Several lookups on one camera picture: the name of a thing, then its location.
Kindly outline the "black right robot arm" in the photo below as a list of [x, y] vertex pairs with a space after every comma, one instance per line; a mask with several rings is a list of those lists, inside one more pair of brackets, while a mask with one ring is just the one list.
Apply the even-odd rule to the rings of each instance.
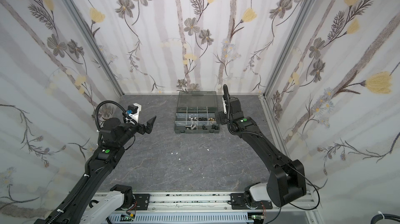
[[226, 125], [230, 134], [244, 140], [257, 154], [269, 172], [268, 182], [256, 183], [246, 187], [243, 200], [231, 200], [233, 206], [255, 209], [266, 201], [277, 207], [287, 204], [305, 211], [315, 210], [320, 206], [320, 194], [317, 194], [316, 206], [304, 208], [292, 202], [307, 193], [306, 186], [312, 184], [305, 176], [305, 169], [299, 160], [291, 160], [283, 154], [261, 132], [251, 117], [245, 117], [238, 98], [229, 94], [228, 86], [223, 85], [223, 111], [219, 112], [221, 125]]

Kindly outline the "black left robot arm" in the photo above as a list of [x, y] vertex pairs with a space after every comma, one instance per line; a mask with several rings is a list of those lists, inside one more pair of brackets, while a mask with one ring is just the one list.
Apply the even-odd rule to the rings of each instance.
[[[102, 106], [113, 104], [121, 109], [122, 119], [110, 118], [104, 123], [98, 120]], [[139, 123], [141, 105], [132, 104], [127, 109], [115, 101], [103, 101], [95, 109], [95, 124], [99, 134], [97, 149], [84, 165], [84, 174], [66, 198], [45, 219], [37, 219], [37, 224], [101, 224], [115, 210], [135, 208], [137, 200], [131, 186], [116, 185], [105, 198], [90, 208], [104, 180], [120, 162], [127, 148], [125, 145], [136, 134], [150, 134], [156, 118], [146, 124]]]

